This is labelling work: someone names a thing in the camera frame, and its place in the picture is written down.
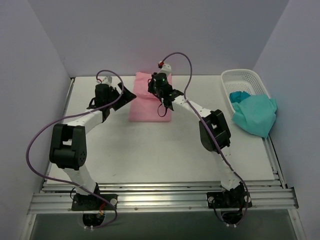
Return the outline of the pink t shirt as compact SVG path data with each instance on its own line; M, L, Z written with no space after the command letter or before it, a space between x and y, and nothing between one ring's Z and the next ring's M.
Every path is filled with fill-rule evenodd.
M159 99L148 92L148 80L151 74L137 72L133 85L133 93L136 98L130 102L128 120L130 122L156 123L170 122L172 120L171 110L165 114L165 107Z

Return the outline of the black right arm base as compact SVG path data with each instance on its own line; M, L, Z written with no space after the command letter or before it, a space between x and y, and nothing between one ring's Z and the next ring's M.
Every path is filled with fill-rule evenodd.
M208 208L228 227L236 228L253 206L250 193L242 183L231 190L207 192L206 198Z

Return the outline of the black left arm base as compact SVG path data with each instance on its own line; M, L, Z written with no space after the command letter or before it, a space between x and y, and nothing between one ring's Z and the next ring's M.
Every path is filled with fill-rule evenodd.
M82 222L86 227L99 227L105 220L105 211L111 211L117 208L117 194L101 194L103 199L107 200L111 205L93 195L80 195L76 193L72 200L72 211L85 212L93 211L93 213L84 213Z

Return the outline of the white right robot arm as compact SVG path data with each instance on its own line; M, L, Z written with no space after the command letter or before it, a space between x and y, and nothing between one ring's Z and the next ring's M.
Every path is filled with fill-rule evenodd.
M221 110L210 110L189 100L174 89L165 73L153 73L148 80L148 92L163 104L166 110L183 113L198 122L200 142L212 153L219 172L223 203L234 206L245 193L241 177L231 165L231 132Z

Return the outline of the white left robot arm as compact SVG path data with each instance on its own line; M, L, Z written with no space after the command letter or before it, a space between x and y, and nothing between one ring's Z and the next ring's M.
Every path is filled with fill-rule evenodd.
M95 96L86 108L86 114L68 123L57 123L52 129L49 160L63 170L72 183L76 194L83 197L83 204L90 210L100 206L98 184L91 177L85 162L88 157L87 134L104 123L111 110L117 111L137 96L123 83L100 83L95 86Z

